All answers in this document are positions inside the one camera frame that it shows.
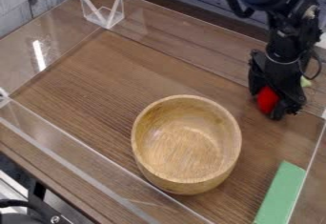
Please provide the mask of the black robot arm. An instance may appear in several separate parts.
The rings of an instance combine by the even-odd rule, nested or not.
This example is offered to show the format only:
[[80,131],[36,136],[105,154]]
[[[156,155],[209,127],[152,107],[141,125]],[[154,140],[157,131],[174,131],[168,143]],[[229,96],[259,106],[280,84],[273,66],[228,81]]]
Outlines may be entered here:
[[304,83],[313,50],[320,41],[319,0],[227,0],[232,13],[248,18],[261,11],[267,17],[268,40],[263,51],[251,51],[248,88],[259,111],[273,120],[296,114],[307,104]]

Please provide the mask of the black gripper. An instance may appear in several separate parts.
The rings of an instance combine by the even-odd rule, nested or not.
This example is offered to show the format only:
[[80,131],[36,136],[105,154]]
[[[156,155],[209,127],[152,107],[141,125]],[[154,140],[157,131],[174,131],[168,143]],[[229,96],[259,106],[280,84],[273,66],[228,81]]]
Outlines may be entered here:
[[[265,86],[264,77],[281,81],[289,77],[304,76],[312,58],[313,37],[311,31],[285,33],[271,29],[265,50],[251,50],[248,61],[248,89],[253,98]],[[276,97],[269,101],[268,118],[279,121],[287,114],[296,114],[305,105],[307,98]]]

